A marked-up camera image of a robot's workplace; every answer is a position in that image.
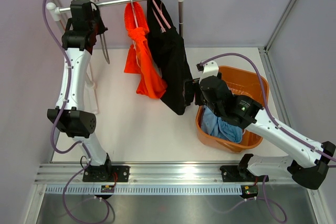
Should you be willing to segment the grey clothes hanger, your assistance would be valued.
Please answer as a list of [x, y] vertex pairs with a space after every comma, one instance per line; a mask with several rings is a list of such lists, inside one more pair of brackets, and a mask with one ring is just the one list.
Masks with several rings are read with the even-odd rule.
[[107, 49], [107, 42], [106, 42], [106, 37], [105, 34], [100, 34], [100, 43], [101, 43], [101, 47], [102, 47], [102, 52], [103, 52], [103, 56], [105, 61], [107, 62], [107, 64], [110, 64], [110, 58], [109, 58], [109, 53], [108, 53], [108, 49]]

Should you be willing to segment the light blue shorts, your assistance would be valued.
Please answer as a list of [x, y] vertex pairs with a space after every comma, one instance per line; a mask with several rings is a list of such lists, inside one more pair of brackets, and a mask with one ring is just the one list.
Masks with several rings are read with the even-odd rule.
[[201, 119], [201, 129], [204, 133], [233, 143], [239, 144], [243, 138], [243, 131], [217, 117], [208, 107], [204, 106]]

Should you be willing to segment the black shorts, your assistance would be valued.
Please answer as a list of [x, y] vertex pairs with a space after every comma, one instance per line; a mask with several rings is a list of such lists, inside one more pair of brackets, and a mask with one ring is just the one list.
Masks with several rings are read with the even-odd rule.
[[148, 44], [152, 54], [152, 58], [161, 71], [162, 79], [166, 82], [166, 92], [161, 97], [161, 101], [165, 103], [177, 115], [185, 112], [183, 98], [184, 81], [192, 79], [187, 56], [184, 47], [184, 39], [176, 30], [172, 19], [162, 4], [162, 11], [171, 25], [165, 33], [161, 33], [160, 26], [153, 15], [152, 9], [155, 7], [152, 0], [146, 3], [147, 22], [149, 27]]

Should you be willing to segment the orange shorts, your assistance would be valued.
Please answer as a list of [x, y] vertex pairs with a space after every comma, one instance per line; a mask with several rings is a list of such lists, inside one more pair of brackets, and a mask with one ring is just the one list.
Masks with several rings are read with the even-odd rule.
[[140, 36], [140, 39], [137, 39], [135, 30], [128, 33], [133, 25], [132, 9], [130, 3], [128, 3], [124, 9], [124, 25], [132, 44], [128, 51], [124, 73], [138, 74], [140, 76], [140, 82], [136, 89], [137, 94], [145, 95], [151, 99], [160, 99], [166, 92], [167, 84], [154, 66], [146, 37], [150, 30], [144, 11], [138, 2], [134, 3], [134, 7], [138, 26], [144, 31], [145, 37]]

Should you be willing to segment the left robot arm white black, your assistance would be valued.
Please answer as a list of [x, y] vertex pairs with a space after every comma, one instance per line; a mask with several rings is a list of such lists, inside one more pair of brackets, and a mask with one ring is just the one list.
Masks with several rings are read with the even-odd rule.
[[73, 0], [70, 11], [61, 38], [65, 60], [60, 95], [55, 108], [48, 109], [47, 117], [54, 129], [73, 139], [85, 153], [88, 165], [83, 181], [105, 182], [113, 175], [111, 160], [95, 134], [96, 116], [85, 111], [84, 90], [96, 36], [107, 28], [98, 7], [90, 0]]

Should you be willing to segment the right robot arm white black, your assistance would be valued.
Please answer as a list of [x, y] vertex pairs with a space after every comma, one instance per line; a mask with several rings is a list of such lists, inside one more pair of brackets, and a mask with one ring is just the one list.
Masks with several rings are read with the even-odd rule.
[[184, 93], [188, 98], [193, 95], [196, 105], [209, 108], [219, 124], [261, 136], [286, 153], [283, 157], [245, 154], [234, 176], [247, 182], [271, 176], [292, 178], [312, 190], [325, 180], [335, 152], [333, 143], [320, 143], [299, 134], [277, 121], [266, 106], [249, 96], [233, 94], [218, 76], [186, 80]]

